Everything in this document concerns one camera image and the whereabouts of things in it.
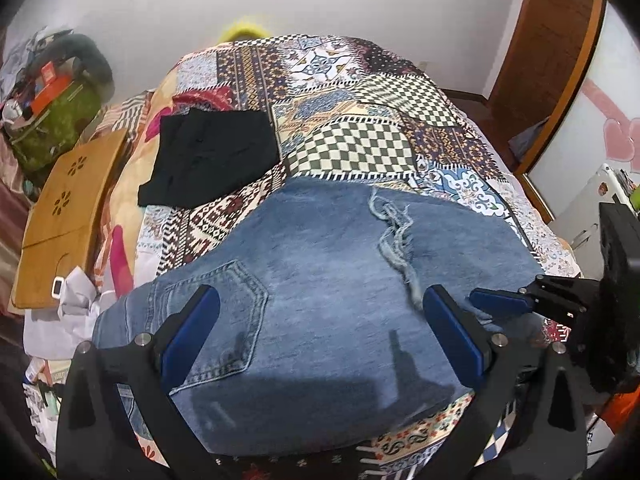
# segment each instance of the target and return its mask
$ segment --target orange object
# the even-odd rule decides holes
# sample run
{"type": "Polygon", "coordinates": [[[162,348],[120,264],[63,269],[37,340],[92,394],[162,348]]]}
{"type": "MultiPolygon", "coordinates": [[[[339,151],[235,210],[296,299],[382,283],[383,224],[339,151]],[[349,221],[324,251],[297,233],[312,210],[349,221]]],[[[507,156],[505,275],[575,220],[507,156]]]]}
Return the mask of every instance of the orange object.
{"type": "Polygon", "coordinates": [[[35,99],[31,102],[31,110],[33,115],[37,116],[47,105],[66,90],[71,84],[71,76],[61,75],[55,78],[51,83],[46,85],[35,99]]]}
{"type": "Polygon", "coordinates": [[[15,280],[17,308],[58,306],[51,291],[57,276],[76,267],[87,274],[107,184],[126,129],[111,132],[62,155],[31,210],[15,280]]]}
{"type": "Polygon", "coordinates": [[[609,429],[616,434],[624,426],[629,415],[640,402],[640,386],[632,394],[618,394],[600,416],[609,429]]]}
{"type": "Polygon", "coordinates": [[[53,61],[49,61],[45,66],[40,69],[44,85],[53,83],[56,79],[56,69],[53,66],[53,61]]]}

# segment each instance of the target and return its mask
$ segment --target black folded cloth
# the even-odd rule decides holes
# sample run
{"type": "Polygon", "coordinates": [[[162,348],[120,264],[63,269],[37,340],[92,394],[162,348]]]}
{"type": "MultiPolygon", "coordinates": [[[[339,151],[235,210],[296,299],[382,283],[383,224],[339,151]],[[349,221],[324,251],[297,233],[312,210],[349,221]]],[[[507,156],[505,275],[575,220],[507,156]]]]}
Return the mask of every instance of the black folded cloth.
{"type": "Polygon", "coordinates": [[[204,112],[160,119],[160,147],[138,205],[193,209],[258,180],[280,160],[267,114],[204,112]]]}

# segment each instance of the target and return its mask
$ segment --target baseboard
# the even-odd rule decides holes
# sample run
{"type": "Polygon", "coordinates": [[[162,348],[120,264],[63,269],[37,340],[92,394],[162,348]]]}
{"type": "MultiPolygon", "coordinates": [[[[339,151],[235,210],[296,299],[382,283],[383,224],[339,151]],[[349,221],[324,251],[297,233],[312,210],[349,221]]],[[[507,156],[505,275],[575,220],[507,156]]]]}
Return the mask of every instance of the baseboard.
{"type": "Polygon", "coordinates": [[[446,88],[441,89],[449,99],[466,99],[467,101],[478,101],[483,105],[489,104],[489,101],[486,97],[480,94],[472,94],[471,92],[462,92],[460,90],[447,90],[446,88]]]}

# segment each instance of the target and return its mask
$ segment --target blue gripper pad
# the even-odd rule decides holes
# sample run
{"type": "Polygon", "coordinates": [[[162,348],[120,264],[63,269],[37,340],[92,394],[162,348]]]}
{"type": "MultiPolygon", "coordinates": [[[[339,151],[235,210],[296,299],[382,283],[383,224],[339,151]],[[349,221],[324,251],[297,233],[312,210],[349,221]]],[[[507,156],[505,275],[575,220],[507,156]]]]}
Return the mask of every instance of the blue gripper pad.
{"type": "Polygon", "coordinates": [[[442,285],[432,285],[425,291],[422,308],[458,380],[469,388],[482,386],[492,358],[490,334],[442,285]]]}
{"type": "Polygon", "coordinates": [[[183,307],[188,315],[162,352],[162,390],[180,386],[220,316],[220,295],[212,286],[199,288],[183,307]]]}
{"type": "Polygon", "coordinates": [[[531,298],[508,290],[475,288],[469,294],[469,301],[477,309],[498,318],[520,316],[533,310],[531,298]]]}

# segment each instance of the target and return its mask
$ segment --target black device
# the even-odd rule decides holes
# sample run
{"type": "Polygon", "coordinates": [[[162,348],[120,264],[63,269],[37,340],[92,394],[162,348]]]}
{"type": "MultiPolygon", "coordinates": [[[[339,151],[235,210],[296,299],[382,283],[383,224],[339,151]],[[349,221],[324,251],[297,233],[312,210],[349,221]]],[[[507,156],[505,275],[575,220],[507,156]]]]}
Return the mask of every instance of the black device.
{"type": "MultiPolygon", "coordinates": [[[[565,344],[537,348],[489,333],[441,285],[427,289],[425,316],[460,381],[476,394],[416,479],[566,480],[586,468],[585,405],[640,383],[640,224],[620,204],[601,203],[600,219],[601,281],[538,275],[517,293],[476,288],[469,295],[496,316],[537,312],[571,327],[565,344]],[[474,467],[516,391],[516,419],[503,449],[474,467]]],[[[215,289],[201,286],[155,335],[139,334],[120,348],[78,346],[58,421],[60,479],[226,478],[168,397],[219,312],[215,289]],[[131,387],[171,469],[143,455],[117,384],[131,387]]]]}

